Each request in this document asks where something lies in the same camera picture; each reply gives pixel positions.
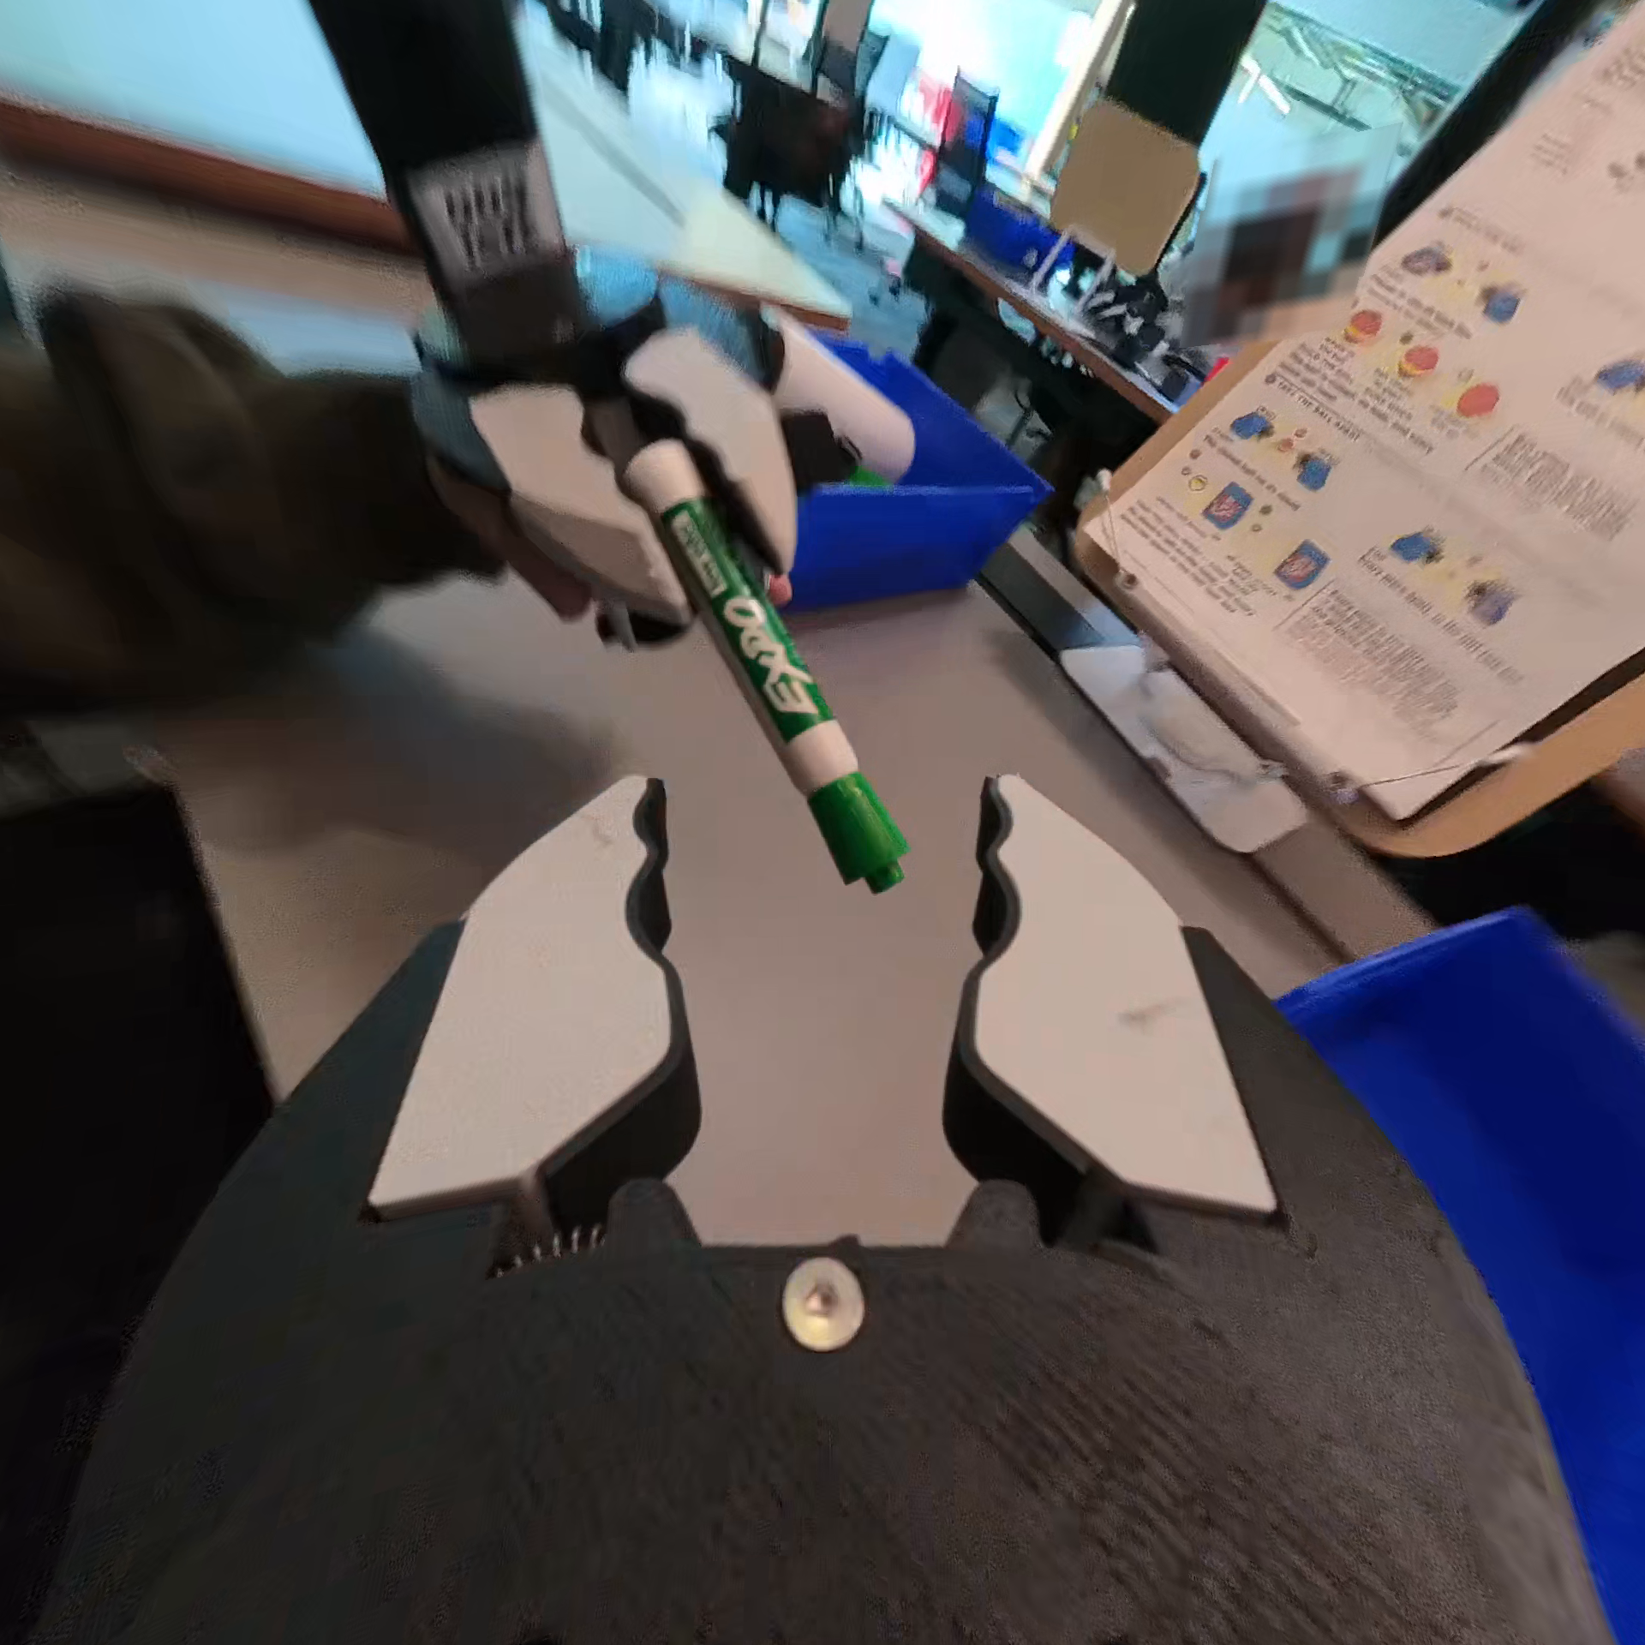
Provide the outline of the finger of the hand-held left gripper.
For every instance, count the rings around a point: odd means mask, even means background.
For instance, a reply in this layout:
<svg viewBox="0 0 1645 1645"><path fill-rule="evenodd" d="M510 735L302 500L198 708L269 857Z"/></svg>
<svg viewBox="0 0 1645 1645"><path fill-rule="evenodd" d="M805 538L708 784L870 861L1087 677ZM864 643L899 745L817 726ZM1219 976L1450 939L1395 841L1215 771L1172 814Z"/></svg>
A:
<svg viewBox="0 0 1645 1645"><path fill-rule="evenodd" d="M645 508L584 438L584 401L563 383L512 383L469 402L529 542L602 602L680 630L694 606Z"/></svg>
<svg viewBox="0 0 1645 1645"><path fill-rule="evenodd" d="M653 334L623 363L625 385L668 404L704 448L755 528L766 565L788 577L798 549L798 485L770 393L692 326Z"/></svg>

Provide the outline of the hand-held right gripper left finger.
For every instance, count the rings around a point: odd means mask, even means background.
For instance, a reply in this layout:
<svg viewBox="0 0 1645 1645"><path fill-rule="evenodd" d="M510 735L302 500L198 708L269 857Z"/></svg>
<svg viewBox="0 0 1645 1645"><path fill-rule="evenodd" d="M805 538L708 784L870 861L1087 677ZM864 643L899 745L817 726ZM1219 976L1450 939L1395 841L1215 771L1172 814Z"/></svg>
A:
<svg viewBox="0 0 1645 1645"><path fill-rule="evenodd" d="M704 1115L666 945L666 786L629 775L465 914L367 1203L504 1205L512 1237L594 1237L668 1178Z"/></svg>

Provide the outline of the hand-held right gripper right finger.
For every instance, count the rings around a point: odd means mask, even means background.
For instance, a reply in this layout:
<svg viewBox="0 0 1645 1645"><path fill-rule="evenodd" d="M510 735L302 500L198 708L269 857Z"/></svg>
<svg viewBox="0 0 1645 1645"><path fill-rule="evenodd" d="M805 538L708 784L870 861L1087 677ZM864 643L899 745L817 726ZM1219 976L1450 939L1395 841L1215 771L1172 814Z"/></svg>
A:
<svg viewBox="0 0 1645 1645"><path fill-rule="evenodd" d="M1046 1247L1156 1248L1154 1211L1281 1227L1203 931L1019 773L984 780L976 859L978 957L944 1084L960 1164L1019 1188Z"/></svg>

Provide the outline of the blue plastic bin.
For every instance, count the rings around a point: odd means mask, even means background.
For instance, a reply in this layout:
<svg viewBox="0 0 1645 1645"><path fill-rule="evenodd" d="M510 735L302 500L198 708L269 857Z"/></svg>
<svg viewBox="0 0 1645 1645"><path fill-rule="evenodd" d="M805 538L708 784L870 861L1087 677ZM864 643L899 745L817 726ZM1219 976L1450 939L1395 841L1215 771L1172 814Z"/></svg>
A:
<svg viewBox="0 0 1645 1645"><path fill-rule="evenodd" d="M911 420L901 479L819 485L800 500L788 612L962 587L1050 496L1050 483L966 406L897 354L825 340Z"/></svg>
<svg viewBox="0 0 1645 1645"><path fill-rule="evenodd" d="M1612 1630L1644 1640L1642 1029L1532 910L1358 959L1279 1008L1485 1280Z"/></svg>

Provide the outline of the green dry-erase marker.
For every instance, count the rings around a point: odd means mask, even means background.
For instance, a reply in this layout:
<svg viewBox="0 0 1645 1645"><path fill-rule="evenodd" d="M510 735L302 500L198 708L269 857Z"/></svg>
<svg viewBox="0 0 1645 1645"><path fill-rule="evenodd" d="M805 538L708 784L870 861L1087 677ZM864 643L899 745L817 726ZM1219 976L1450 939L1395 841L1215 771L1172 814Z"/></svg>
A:
<svg viewBox="0 0 1645 1645"><path fill-rule="evenodd" d="M792 786L805 798L843 880L876 894L896 888L909 841L862 773L845 726L735 543L686 444L645 446L623 479Z"/></svg>

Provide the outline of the person's left forearm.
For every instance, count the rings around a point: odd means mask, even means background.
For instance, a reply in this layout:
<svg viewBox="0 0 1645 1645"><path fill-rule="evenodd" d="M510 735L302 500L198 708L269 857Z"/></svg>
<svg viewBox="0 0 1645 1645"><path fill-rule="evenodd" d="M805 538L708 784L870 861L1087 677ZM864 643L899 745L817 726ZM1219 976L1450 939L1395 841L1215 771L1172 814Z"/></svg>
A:
<svg viewBox="0 0 1645 1645"><path fill-rule="evenodd" d="M286 371L175 301L48 291L4 340L4 716L200 696L502 557L404 375Z"/></svg>

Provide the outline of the white paper roll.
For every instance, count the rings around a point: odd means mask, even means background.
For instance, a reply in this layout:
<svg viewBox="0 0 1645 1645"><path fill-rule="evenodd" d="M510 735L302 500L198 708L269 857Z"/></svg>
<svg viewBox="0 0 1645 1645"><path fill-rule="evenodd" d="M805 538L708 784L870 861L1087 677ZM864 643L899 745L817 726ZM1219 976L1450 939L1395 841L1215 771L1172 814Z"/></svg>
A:
<svg viewBox="0 0 1645 1645"><path fill-rule="evenodd" d="M911 416L805 322L776 307L766 326L766 381L780 412L821 414L856 461L890 483L903 481L917 455Z"/></svg>

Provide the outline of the tan board on stand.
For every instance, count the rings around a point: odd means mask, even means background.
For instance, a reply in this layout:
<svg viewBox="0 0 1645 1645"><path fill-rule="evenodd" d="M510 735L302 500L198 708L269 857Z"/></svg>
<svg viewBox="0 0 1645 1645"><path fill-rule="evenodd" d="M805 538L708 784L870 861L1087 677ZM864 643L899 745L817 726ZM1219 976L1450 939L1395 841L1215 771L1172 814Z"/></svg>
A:
<svg viewBox="0 0 1645 1645"><path fill-rule="evenodd" d="M1048 220L1064 240L1152 273L1201 191L1201 150L1101 95L1082 117L1054 185Z"/></svg>

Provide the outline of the black panel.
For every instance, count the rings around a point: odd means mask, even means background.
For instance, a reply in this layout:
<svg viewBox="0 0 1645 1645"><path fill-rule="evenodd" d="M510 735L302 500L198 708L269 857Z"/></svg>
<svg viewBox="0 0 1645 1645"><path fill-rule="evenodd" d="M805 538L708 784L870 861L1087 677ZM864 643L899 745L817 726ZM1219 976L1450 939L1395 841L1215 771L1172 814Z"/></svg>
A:
<svg viewBox="0 0 1645 1645"><path fill-rule="evenodd" d="M1264 11L1266 1L1136 1L1103 93L1197 148Z"/></svg>

